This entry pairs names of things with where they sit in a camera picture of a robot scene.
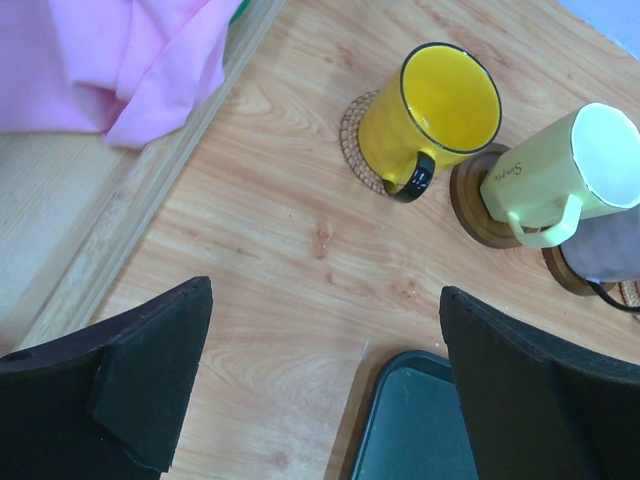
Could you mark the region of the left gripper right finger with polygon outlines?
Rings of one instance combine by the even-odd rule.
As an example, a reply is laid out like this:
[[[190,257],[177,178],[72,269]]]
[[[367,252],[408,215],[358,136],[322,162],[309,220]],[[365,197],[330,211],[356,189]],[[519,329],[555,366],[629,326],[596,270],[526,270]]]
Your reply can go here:
[[[638,365],[453,286],[439,316],[480,478],[638,478]]]

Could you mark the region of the pink t-shirt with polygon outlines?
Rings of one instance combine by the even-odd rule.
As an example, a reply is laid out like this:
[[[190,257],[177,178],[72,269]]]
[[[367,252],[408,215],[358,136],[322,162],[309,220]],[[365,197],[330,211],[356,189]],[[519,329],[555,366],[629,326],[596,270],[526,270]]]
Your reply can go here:
[[[139,149],[222,85],[237,1],[4,1],[1,131]]]

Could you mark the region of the yellow green clothes hanger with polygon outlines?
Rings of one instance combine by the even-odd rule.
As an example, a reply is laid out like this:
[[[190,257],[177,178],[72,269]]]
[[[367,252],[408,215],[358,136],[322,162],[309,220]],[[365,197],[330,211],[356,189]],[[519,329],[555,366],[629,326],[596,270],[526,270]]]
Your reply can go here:
[[[235,23],[243,15],[243,13],[246,11],[249,5],[250,5],[250,0],[243,0],[239,4],[233,16],[231,17],[229,24],[232,25],[233,23]]]

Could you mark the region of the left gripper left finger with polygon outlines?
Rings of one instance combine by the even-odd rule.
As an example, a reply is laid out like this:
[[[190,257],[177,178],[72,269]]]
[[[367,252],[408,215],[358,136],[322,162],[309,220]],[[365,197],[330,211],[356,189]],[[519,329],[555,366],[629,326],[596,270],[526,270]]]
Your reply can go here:
[[[4,479],[158,479],[175,455],[213,311],[194,277],[1,359]]]

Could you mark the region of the wooden clothes rack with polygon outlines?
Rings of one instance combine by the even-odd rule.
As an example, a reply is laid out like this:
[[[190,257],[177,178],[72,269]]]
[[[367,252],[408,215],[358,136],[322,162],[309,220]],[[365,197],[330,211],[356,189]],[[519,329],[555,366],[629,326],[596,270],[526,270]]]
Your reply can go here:
[[[234,22],[225,79],[179,130],[142,151],[95,135],[1,140],[1,350],[85,327],[281,10],[253,1]]]

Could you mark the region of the white mug green handle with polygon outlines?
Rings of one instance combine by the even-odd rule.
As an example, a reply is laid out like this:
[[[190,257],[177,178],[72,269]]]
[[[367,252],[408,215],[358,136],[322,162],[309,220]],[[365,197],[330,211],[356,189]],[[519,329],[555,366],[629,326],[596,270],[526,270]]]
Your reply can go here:
[[[618,108],[586,104],[502,154],[480,193],[521,245],[556,247],[582,220],[638,205],[638,127]]]

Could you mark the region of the woven rattan coaster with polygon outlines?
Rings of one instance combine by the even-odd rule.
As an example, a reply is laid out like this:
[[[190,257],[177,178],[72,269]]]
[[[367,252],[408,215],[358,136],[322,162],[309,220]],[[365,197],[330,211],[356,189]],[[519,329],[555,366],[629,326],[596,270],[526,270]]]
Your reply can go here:
[[[638,281],[624,281],[619,283],[620,293],[624,300],[624,305],[633,315],[639,315],[640,296]]]
[[[377,90],[369,91],[349,104],[340,122],[339,143],[344,159],[354,175],[369,189],[387,197],[382,178],[367,164],[358,140],[361,119],[377,93]]]

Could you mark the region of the purple mug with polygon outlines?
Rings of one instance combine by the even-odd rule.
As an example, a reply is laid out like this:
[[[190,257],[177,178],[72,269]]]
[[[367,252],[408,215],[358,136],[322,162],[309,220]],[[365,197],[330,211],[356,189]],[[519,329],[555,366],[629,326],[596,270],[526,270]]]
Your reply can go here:
[[[638,306],[614,300],[605,283],[639,280],[639,206],[581,220],[576,232],[560,245],[568,267],[608,305],[638,314]]]

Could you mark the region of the brown wooden coaster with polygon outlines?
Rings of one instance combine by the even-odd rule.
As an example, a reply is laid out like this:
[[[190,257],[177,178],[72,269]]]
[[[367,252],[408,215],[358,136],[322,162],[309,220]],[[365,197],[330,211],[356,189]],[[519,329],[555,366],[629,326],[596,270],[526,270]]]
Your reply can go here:
[[[578,296],[595,296],[596,293],[568,265],[561,248],[543,248],[542,255],[552,277],[567,291]]]
[[[494,220],[481,196],[481,184],[499,157],[509,148],[492,143],[485,151],[453,167],[449,181],[450,200],[456,218],[467,234],[493,249],[521,245],[507,223]]]

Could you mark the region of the yellow mug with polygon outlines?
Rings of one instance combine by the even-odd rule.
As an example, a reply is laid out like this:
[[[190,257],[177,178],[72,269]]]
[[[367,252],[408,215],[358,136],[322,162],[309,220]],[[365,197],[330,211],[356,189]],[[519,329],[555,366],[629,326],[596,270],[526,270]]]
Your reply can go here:
[[[375,94],[357,127],[357,145],[384,193],[410,203],[439,173],[485,150],[502,121],[498,88],[461,47],[414,48]]]

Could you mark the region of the black plastic tray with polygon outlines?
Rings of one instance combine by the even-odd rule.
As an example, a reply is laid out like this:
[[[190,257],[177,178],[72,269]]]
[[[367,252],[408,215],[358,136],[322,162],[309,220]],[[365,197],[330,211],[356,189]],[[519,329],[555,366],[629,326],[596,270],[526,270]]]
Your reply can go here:
[[[447,359],[409,350],[384,365],[348,477],[478,477]]]

